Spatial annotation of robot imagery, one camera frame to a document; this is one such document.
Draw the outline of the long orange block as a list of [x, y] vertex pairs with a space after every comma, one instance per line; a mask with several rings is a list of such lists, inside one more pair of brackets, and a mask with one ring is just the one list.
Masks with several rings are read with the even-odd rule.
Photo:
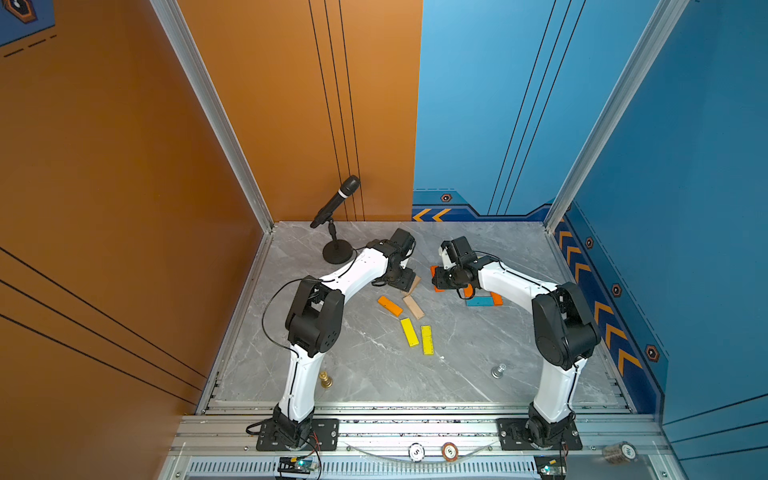
[[436, 276], [436, 275], [437, 275], [437, 270], [438, 270], [439, 268], [442, 268], [442, 267], [439, 267], [439, 266], [437, 266], [437, 265], [433, 265], [433, 266], [431, 266], [431, 267], [430, 267], [430, 272], [431, 272], [431, 283], [432, 283], [432, 285], [433, 285], [433, 288], [434, 288], [434, 291], [435, 291], [435, 292], [438, 292], [438, 293], [442, 293], [442, 292], [444, 292], [445, 290], [443, 290], [443, 289], [440, 289], [440, 288], [437, 286], [437, 284], [435, 283], [435, 281], [436, 281], [435, 279], [437, 278], [437, 276]]

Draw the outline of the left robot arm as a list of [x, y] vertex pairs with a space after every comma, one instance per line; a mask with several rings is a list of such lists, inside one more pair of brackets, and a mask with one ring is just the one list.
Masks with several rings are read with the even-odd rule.
[[412, 234], [398, 229], [387, 240], [367, 244], [338, 270], [299, 281], [285, 321], [290, 366], [283, 395], [273, 410], [278, 432], [290, 442], [299, 444], [311, 436], [320, 367], [341, 334], [346, 302], [369, 284], [409, 291], [415, 272], [407, 262], [415, 246]]

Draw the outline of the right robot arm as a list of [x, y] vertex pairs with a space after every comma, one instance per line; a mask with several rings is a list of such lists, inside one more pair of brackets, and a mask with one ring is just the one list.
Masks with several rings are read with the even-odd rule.
[[436, 267], [432, 283], [439, 290], [485, 290], [526, 309], [543, 358], [538, 391], [526, 423], [531, 442], [544, 447], [575, 420], [573, 396], [601, 335], [586, 297], [574, 282], [556, 284], [482, 258], [464, 265]]

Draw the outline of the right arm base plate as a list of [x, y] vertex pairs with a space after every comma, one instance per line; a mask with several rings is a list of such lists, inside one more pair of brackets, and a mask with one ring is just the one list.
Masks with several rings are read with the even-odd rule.
[[503, 451], [583, 449], [576, 417], [569, 415], [557, 423], [536, 418], [499, 418], [497, 435]]

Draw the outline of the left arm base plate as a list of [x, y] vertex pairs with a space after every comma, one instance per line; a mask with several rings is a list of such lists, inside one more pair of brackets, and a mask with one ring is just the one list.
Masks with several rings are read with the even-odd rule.
[[311, 418], [300, 423], [269, 419], [257, 436], [258, 451], [335, 451], [340, 422], [336, 418]]

